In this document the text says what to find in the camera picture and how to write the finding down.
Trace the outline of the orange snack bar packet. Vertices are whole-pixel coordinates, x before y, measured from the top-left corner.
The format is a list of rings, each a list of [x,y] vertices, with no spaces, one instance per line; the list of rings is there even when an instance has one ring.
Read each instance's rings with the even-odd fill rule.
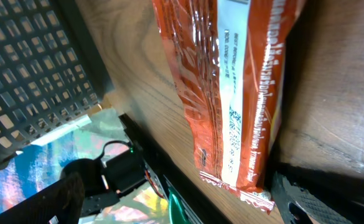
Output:
[[[286,39],[304,0],[154,0],[203,181],[266,213],[281,124]]]

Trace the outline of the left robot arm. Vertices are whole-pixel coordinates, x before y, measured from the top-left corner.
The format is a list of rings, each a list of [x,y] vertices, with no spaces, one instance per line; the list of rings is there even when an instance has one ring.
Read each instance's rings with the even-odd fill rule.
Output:
[[[105,149],[110,145],[126,146],[127,150],[104,162]],[[99,214],[146,182],[142,160],[130,142],[113,140],[103,146],[96,159],[77,159],[68,163],[60,174],[64,178],[78,173],[82,178],[85,198],[80,216]]]

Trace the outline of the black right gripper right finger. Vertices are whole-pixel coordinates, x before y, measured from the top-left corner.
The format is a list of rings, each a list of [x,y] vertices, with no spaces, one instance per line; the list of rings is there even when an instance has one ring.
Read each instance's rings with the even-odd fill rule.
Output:
[[[364,180],[279,163],[272,198],[284,223],[364,223]]]

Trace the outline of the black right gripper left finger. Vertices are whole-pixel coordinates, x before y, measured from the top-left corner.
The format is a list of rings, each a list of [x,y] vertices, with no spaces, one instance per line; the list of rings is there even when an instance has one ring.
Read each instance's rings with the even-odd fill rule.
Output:
[[[78,223],[85,198],[79,174],[62,178],[23,202],[0,213],[0,224]]]

